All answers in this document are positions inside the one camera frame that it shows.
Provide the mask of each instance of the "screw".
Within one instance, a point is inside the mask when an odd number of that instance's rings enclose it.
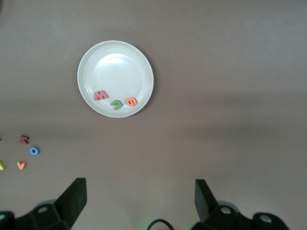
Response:
[[[272,219],[267,216],[267,215],[261,215],[260,216],[260,219],[263,221],[263,222],[266,222],[266,223],[272,223]]]
[[[48,207],[41,207],[37,212],[42,213],[42,212],[46,212],[47,210],[48,210]]]
[[[222,208],[221,208],[221,211],[222,211],[224,214],[230,214],[230,213],[231,213],[230,209],[227,208],[227,207],[222,207]]]

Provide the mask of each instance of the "white plate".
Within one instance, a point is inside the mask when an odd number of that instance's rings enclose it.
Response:
[[[140,111],[154,88],[152,68],[141,51],[121,41],[105,41],[90,48],[78,68],[78,85],[82,97],[95,111],[109,117],[126,117]],[[104,90],[109,98],[95,101],[95,92]],[[137,104],[127,105],[134,97]],[[111,103],[120,100],[115,110]]]

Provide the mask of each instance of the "plate rim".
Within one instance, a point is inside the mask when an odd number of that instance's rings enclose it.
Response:
[[[100,46],[100,45],[102,45],[102,44],[112,43],[112,42],[120,43],[120,44],[125,44],[125,45],[127,45],[127,46],[130,46],[132,49],[136,50],[136,51],[146,60],[147,64],[148,64],[149,67],[150,67],[151,80],[152,80],[153,83],[152,83],[152,87],[150,87],[150,94],[149,94],[149,97],[148,97],[148,99],[146,100],[146,102],[144,103],[144,105],[143,105],[142,107],[140,107],[138,110],[136,110],[135,112],[133,112],[133,113],[131,113],[131,114],[128,114],[128,115],[111,116],[111,115],[107,115],[107,114],[104,114],[104,113],[102,113],[102,112],[96,110],[96,109],[93,108],[93,107],[88,103],[88,101],[85,99],[85,97],[84,97],[84,95],[83,95],[83,93],[82,93],[82,91],[81,91],[81,88],[80,88],[80,75],[79,75],[80,67],[81,67],[81,64],[82,64],[83,60],[84,60],[85,57],[87,56],[87,54],[88,54],[91,50],[95,49],[97,46]],[[81,93],[82,98],[85,100],[85,102],[86,102],[92,109],[94,109],[96,112],[98,112],[99,114],[102,114],[102,115],[108,116],[108,117],[112,117],[112,118],[123,118],[123,117],[128,117],[128,116],[132,116],[132,115],[136,114],[137,112],[139,112],[141,109],[143,109],[143,108],[147,105],[148,101],[150,100],[150,98],[151,98],[151,96],[152,96],[152,94],[153,94],[153,90],[154,90],[154,74],[153,74],[153,68],[152,68],[152,66],[151,66],[151,64],[150,64],[150,62],[149,62],[149,60],[147,59],[147,57],[146,57],[137,47],[135,47],[135,46],[133,46],[133,45],[127,43],[127,42],[123,42],[123,41],[119,41],[119,40],[107,40],[107,41],[103,41],[103,42],[100,42],[100,43],[98,43],[98,44],[92,46],[90,49],[88,49],[88,50],[86,51],[86,53],[83,55],[83,57],[81,58],[81,61],[80,61],[80,63],[79,63],[78,71],[77,71],[77,82],[78,82],[79,91],[80,91],[80,93]]]

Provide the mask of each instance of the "black cable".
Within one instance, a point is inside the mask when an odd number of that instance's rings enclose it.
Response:
[[[152,227],[154,224],[156,224],[156,223],[164,223],[166,226],[168,226],[168,228],[169,228],[170,230],[174,230],[174,228],[172,227],[172,225],[171,225],[170,223],[168,223],[168,222],[167,222],[166,220],[164,220],[164,219],[156,219],[156,220],[154,220],[154,221],[151,222],[151,224],[148,226],[147,230],[150,230],[151,227]]]

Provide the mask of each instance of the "yellow foam piece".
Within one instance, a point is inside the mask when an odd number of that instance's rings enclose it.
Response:
[[[5,169],[4,165],[2,164],[2,162],[0,161],[0,170]]]

